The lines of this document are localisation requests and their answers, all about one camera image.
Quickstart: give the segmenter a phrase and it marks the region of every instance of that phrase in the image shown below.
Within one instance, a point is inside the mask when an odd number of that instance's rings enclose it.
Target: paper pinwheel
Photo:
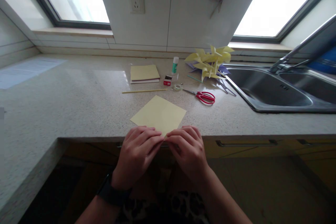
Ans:
[[[231,52],[234,50],[230,47],[220,47],[215,48],[210,46],[211,54],[205,53],[203,49],[196,48],[196,53],[190,54],[184,61],[197,61],[197,64],[193,66],[202,70],[202,82],[204,77],[225,79],[222,76],[225,76],[223,73],[218,71],[218,68],[223,63],[229,63],[231,60]]]

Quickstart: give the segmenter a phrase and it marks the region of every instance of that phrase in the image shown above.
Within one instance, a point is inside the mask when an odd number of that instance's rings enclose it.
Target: scissor handle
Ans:
[[[215,96],[213,94],[209,93],[209,92],[197,92],[196,97],[206,104],[214,104],[215,103]]]

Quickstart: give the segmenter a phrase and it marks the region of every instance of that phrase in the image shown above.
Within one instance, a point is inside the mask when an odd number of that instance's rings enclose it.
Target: kitchen sink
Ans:
[[[267,67],[226,67],[228,82],[257,112],[336,113],[336,83],[311,70],[271,74]]]
[[[307,74],[281,73],[280,77],[316,98],[336,104],[336,85]]]

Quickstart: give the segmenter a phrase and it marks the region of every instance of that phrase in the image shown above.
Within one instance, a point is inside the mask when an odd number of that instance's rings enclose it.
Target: leopard print clothing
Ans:
[[[204,202],[196,192],[169,194],[163,207],[142,199],[128,199],[116,223],[209,224]]]

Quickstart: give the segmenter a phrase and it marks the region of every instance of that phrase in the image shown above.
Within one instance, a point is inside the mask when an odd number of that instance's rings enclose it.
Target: faucet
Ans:
[[[304,46],[306,46],[310,41],[312,41],[316,36],[318,36],[321,32],[327,29],[334,21],[336,20],[336,14],[329,18],[324,24],[322,24],[319,28],[317,28],[312,34],[310,34],[304,41],[302,41],[297,47],[295,47],[292,51],[290,51],[286,56],[279,59],[273,66],[271,66],[268,71],[272,74],[277,74],[277,72],[288,72],[298,66],[301,66],[310,59],[307,59],[295,66],[290,66],[287,62],[293,57],[294,54],[298,53]]]

